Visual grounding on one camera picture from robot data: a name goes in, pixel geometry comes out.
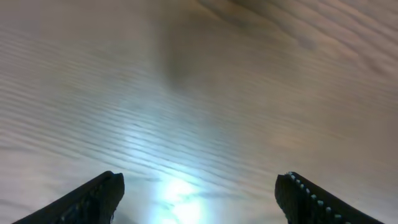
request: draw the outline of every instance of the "wood grain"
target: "wood grain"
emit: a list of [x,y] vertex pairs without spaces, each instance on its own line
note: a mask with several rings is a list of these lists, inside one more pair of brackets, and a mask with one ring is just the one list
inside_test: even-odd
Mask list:
[[294,170],[398,219],[393,0],[0,2],[0,223],[104,170],[115,223],[286,223]]

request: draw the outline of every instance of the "wooden table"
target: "wooden table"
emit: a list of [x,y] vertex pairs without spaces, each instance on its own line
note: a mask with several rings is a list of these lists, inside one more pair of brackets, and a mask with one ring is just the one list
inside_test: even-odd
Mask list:
[[294,170],[398,219],[395,0],[0,1],[0,223],[105,170],[115,223],[286,223]]

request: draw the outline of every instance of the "wooden surface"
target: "wooden surface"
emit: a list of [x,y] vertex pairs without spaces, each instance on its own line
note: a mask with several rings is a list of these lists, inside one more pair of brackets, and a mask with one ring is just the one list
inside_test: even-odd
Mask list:
[[115,223],[286,223],[294,170],[398,220],[395,0],[0,1],[0,223],[104,170]]

